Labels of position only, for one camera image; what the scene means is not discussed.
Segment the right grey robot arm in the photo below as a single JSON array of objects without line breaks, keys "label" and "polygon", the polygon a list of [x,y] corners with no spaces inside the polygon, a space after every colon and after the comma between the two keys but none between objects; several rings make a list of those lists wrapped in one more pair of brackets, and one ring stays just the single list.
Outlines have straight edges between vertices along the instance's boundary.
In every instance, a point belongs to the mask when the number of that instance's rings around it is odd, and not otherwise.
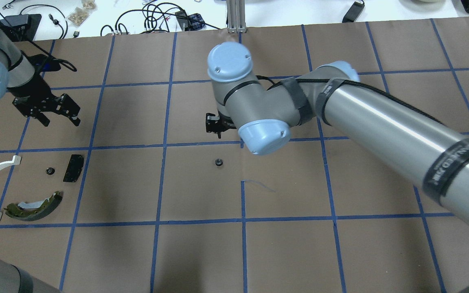
[{"label": "right grey robot arm", "polygon": [[235,129],[254,155],[291,139],[291,129],[317,117],[374,154],[425,195],[469,225],[469,137],[359,81],[345,61],[322,65],[265,89],[248,48],[224,42],[207,56],[218,114],[206,131]]}]

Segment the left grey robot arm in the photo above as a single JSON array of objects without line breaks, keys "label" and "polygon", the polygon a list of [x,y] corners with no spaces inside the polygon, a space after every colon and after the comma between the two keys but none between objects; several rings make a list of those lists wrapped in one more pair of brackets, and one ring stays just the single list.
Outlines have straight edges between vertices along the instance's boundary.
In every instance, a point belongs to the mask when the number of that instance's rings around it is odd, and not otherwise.
[{"label": "left grey robot arm", "polygon": [[0,99],[11,93],[13,106],[24,117],[38,120],[43,126],[50,124],[46,112],[67,117],[75,126],[80,125],[80,106],[67,94],[56,96],[41,73],[55,72],[64,66],[76,72],[69,61],[56,58],[43,50],[28,56],[8,37],[13,28],[0,24]]}]

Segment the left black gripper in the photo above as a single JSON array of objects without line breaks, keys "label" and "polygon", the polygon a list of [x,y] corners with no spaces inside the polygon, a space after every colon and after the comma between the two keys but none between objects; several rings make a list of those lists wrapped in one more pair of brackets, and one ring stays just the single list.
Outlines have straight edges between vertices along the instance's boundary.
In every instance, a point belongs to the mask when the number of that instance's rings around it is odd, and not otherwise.
[{"label": "left black gripper", "polygon": [[78,127],[80,106],[67,94],[57,97],[40,74],[34,74],[25,84],[13,88],[13,105],[24,117],[31,117],[48,127],[50,119],[42,112],[52,112],[67,117]]}]

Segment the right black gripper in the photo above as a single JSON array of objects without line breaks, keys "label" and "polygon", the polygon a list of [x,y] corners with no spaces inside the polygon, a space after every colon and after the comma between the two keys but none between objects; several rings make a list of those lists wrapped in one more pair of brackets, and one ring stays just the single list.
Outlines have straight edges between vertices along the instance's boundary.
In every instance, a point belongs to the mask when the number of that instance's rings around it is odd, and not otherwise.
[{"label": "right black gripper", "polygon": [[226,132],[236,128],[231,117],[223,115],[221,112],[218,112],[218,115],[206,113],[206,132],[216,134],[218,139],[220,139],[220,132]]}]

